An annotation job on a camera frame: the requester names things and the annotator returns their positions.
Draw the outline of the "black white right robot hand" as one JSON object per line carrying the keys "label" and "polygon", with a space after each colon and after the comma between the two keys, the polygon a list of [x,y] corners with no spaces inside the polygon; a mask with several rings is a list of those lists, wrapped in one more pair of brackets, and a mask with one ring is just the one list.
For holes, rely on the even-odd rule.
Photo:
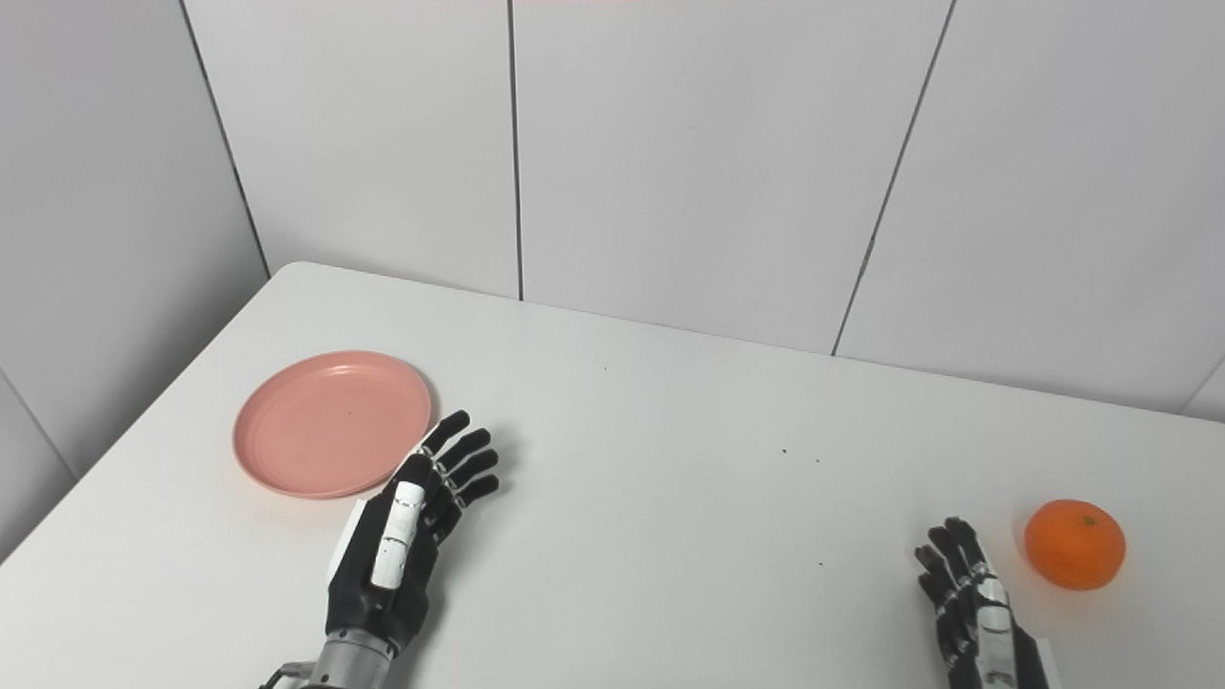
{"label": "black white right robot hand", "polygon": [[1005,585],[971,523],[949,516],[914,552],[918,584],[933,606],[951,688],[1051,688],[1038,638],[1016,622]]}

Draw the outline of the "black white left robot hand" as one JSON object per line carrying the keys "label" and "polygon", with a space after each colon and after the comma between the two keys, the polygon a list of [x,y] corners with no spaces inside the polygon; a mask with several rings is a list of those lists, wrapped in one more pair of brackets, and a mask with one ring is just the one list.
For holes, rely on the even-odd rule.
{"label": "black white left robot hand", "polygon": [[390,481],[359,500],[333,558],[325,633],[363,631],[402,653],[420,633],[440,547],[500,481],[489,429],[461,409],[432,427]]}

